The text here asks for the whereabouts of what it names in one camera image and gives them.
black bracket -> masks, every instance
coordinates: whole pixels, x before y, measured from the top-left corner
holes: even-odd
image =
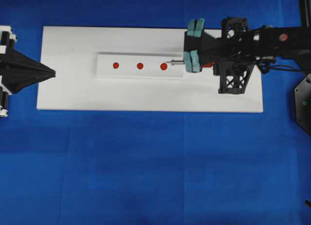
[[[311,82],[302,80],[294,89],[296,104],[296,122],[311,135]]]

metal pin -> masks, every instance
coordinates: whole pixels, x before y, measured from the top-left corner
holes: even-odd
[[[169,63],[169,64],[171,64],[172,66],[174,66],[174,65],[183,65],[183,64],[185,64],[185,62],[184,62],[183,60],[174,60],[174,59],[172,59],[171,61],[167,61],[167,62],[165,62],[165,63]]]

blue background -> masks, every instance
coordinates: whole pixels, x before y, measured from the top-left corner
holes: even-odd
[[[297,0],[0,0],[0,14],[37,61],[44,25],[300,25]],[[264,75],[261,114],[38,111],[28,87],[0,120],[0,224],[310,224],[301,79]]]

white board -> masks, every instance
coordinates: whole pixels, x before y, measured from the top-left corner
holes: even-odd
[[[219,77],[208,68],[201,73],[187,73],[183,66],[174,66],[183,72],[175,71],[171,77],[155,75],[164,73],[158,68],[159,61],[182,59],[184,31],[44,27],[41,62],[56,70],[56,78],[39,84],[37,108],[262,112],[258,69],[254,69],[243,95],[218,94]],[[220,30],[206,32],[214,37],[221,35]],[[137,61],[144,62],[143,70],[133,71]],[[112,69],[112,62],[119,62],[124,72],[109,75],[103,67],[107,64]]]

red circular sticker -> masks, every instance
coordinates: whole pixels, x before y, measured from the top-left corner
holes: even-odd
[[[288,39],[288,35],[287,34],[282,34],[282,35],[280,35],[280,37],[279,37],[279,40],[280,41],[286,41]]]
[[[143,65],[142,63],[138,63],[138,64],[137,64],[137,68],[138,68],[138,69],[142,69],[142,68],[144,68],[144,65]]]
[[[161,70],[166,70],[167,69],[167,64],[166,63],[162,63],[160,67],[161,67]]]
[[[113,63],[113,68],[115,68],[115,69],[119,68],[118,62]]]

